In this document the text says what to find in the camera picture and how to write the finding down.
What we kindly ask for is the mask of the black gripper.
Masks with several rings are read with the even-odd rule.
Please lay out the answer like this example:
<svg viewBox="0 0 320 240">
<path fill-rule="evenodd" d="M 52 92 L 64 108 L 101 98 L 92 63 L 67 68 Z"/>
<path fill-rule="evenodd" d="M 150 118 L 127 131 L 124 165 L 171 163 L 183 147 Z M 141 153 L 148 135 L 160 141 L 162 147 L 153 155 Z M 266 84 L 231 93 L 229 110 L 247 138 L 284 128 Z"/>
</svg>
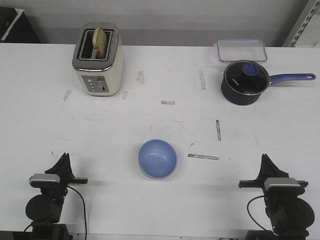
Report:
<svg viewBox="0 0 320 240">
<path fill-rule="evenodd" d="M 253 180 L 240 180 L 238 187 L 242 188 L 257 188 L 263 192 L 265 200 L 287 200 L 294 199 L 303 195 L 308 186 L 305 180 L 296 180 L 282 170 L 280 170 L 270 159 L 270 157 L 263 153 L 261 156 L 260 173 L 265 173 L 266 170 L 269 174 L 283 174 L 282 176 L 263 176 L 259 174 Z"/>
<path fill-rule="evenodd" d="M 53 180 L 45 187 L 48 195 L 52 197 L 65 197 L 69 184 L 85 185 L 88 183 L 86 177 L 73 175 L 69 153 L 63 153 L 57 163 L 51 169 L 46 170 L 44 174 L 49 177 L 49 180 Z"/>
</svg>

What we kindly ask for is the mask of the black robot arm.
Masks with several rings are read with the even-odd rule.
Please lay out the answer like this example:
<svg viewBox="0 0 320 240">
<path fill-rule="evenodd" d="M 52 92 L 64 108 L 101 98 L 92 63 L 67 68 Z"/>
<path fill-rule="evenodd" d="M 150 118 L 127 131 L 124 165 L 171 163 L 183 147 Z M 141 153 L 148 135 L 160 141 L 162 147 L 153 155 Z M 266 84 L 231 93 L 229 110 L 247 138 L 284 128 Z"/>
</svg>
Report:
<svg viewBox="0 0 320 240">
<path fill-rule="evenodd" d="M 31 240 L 72 240 L 65 224 L 59 223 L 68 189 L 78 193 L 71 184 L 84 185 L 86 177 L 75 177 L 70 162 L 70 155 L 63 153 L 58 162 L 44 173 L 35 173 L 29 178 L 33 188 L 40 189 L 41 194 L 32 197 L 25 214 L 31 220 Z"/>
<path fill-rule="evenodd" d="M 249 212 L 250 203 L 263 198 L 265 213 L 270 219 L 272 229 L 262 227 L 261 230 L 249 230 L 245 239 L 305 240 L 309 236 L 307 228 L 315 221 L 315 213 L 312 207 L 298 196 L 305 193 L 308 185 L 305 180 L 289 177 L 266 153 L 262 154 L 257 178 L 240 180 L 238 187 L 262 189 L 263 195 L 249 200 L 246 209 Z"/>
</svg>

